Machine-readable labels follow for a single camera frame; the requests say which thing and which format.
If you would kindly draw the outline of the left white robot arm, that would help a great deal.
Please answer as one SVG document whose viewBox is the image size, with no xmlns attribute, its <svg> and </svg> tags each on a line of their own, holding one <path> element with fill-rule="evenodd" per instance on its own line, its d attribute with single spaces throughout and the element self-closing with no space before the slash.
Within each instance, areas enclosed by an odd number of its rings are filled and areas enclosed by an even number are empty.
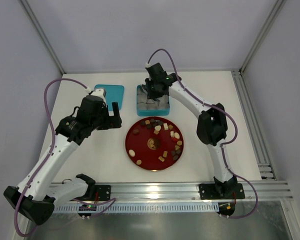
<svg viewBox="0 0 300 240">
<path fill-rule="evenodd" d="M 113 115 L 110 115 L 102 97 L 87 95 L 71 115 L 59 122 L 52 131 L 52 142 L 45 155 L 22 182 L 8 186 L 3 193 L 17 213 L 40 226 L 51 217 L 55 208 L 68 201 L 94 197 L 96 182 L 83 173 L 55 190 L 49 187 L 66 160 L 93 131 L 122 126 L 117 102 L 112 103 L 112 110 Z"/>
</svg>

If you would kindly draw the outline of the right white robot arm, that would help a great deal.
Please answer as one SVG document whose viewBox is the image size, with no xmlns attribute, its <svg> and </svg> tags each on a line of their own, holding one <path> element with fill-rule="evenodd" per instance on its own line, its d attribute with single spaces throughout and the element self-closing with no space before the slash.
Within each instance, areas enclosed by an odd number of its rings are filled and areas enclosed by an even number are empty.
<svg viewBox="0 0 300 240">
<path fill-rule="evenodd" d="M 147 63 L 145 69 L 148 73 L 148 78 L 145 79 L 148 99 L 170 96 L 196 117 L 196 135 L 207 146 L 214 168 L 214 184 L 206 185 L 212 191 L 212 196 L 232 197 L 238 186 L 238 179 L 225 159 L 224 143 L 228 124 L 224 106 L 220 103 L 209 103 L 199 97 L 182 82 L 177 73 L 167 74 L 160 63 Z"/>
</svg>

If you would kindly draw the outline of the metal tongs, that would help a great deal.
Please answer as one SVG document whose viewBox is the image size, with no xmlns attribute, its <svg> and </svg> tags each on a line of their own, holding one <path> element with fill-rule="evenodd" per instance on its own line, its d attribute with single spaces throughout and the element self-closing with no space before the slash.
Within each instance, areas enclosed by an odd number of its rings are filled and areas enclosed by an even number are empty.
<svg viewBox="0 0 300 240">
<path fill-rule="evenodd" d="M 137 103 L 138 104 L 154 104 L 160 105 L 160 100 L 154 97 L 152 92 L 146 87 L 145 84 L 140 84 L 137 89 Z"/>
</svg>

